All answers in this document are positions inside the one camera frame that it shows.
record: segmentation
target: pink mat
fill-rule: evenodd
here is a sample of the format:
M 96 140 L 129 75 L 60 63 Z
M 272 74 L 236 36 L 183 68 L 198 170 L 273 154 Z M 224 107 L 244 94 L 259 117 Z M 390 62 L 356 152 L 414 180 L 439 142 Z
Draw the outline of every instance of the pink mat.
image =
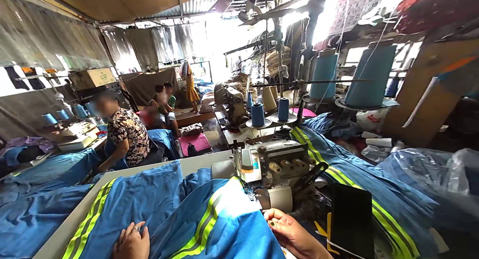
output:
M 182 136 L 178 140 L 180 141 L 183 155 L 186 157 L 188 157 L 188 143 L 195 145 L 195 149 L 197 152 L 207 148 L 211 148 L 211 145 L 205 133 L 201 133 L 198 135 Z
M 294 113 L 298 113 L 298 108 L 293 108 L 292 109 Z M 303 109 L 303 117 L 316 117 L 317 115 L 314 114 L 313 111 L 309 110 L 309 109 Z

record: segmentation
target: cardboard box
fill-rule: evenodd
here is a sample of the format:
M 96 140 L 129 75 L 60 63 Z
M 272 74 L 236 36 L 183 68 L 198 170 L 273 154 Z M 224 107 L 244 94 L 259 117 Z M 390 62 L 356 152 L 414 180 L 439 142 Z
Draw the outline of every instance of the cardboard box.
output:
M 70 72 L 69 78 L 78 90 L 95 88 L 116 81 L 110 68 Z

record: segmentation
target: reflective stripe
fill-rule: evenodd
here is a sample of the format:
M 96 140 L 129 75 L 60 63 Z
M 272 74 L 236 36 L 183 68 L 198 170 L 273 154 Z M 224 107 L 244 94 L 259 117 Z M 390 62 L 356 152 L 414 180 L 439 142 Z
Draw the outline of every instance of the reflective stripe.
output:
M 180 259 L 185 256 L 193 256 L 200 254 L 207 245 L 208 236 L 215 225 L 218 214 L 225 207 L 225 202 L 231 200 L 228 196 L 227 200 L 221 200 L 228 190 L 241 183 L 236 177 L 232 177 L 223 187 L 219 188 L 208 201 L 207 211 L 196 227 L 195 235 L 188 241 L 188 243 L 170 256 L 171 259 Z
M 313 147 L 311 141 L 306 134 L 299 128 L 294 127 L 291 130 L 291 134 L 301 143 L 308 143 L 309 156 L 315 159 L 317 162 L 326 162 L 321 154 Z M 331 175 L 337 182 L 363 189 L 356 185 L 352 180 L 343 174 L 340 170 L 330 166 L 326 172 Z M 372 200 L 372 212 L 376 219 L 380 222 L 383 228 L 386 229 L 388 238 L 392 244 L 394 258 L 411 259 L 418 257 L 419 251 L 412 238 L 401 228 L 398 222 L 381 207 L 375 200 Z
M 110 192 L 110 189 L 116 179 L 111 180 L 110 182 L 103 185 L 103 187 L 98 192 L 95 201 L 90 207 L 86 218 L 78 226 L 75 235 L 70 240 L 67 250 L 65 251 L 62 259 L 78 259 L 81 255 L 81 252 L 85 248 L 88 235 L 93 230 L 98 217 L 102 213 L 103 206 L 105 205 L 105 200 Z

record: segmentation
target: yellow dress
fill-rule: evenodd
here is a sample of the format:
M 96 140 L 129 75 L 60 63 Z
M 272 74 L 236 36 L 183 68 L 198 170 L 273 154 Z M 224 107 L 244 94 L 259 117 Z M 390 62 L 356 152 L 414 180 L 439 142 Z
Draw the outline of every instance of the yellow dress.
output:
M 188 101 L 196 101 L 200 99 L 200 96 L 195 90 L 195 84 L 193 82 L 193 73 L 191 72 L 191 67 L 188 64 L 188 75 L 183 77 L 183 80 L 186 81 L 186 99 Z

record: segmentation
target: shirt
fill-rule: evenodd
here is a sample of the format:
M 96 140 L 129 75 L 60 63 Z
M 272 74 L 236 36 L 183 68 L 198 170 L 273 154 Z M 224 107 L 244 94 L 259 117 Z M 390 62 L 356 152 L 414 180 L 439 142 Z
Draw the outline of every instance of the shirt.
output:
M 128 139 L 130 146 L 125 160 L 129 166 L 141 163 L 150 152 L 148 132 L 140 118 L 131 110 L 118 109 L 108 123 L 108 137 L 118 144 Z

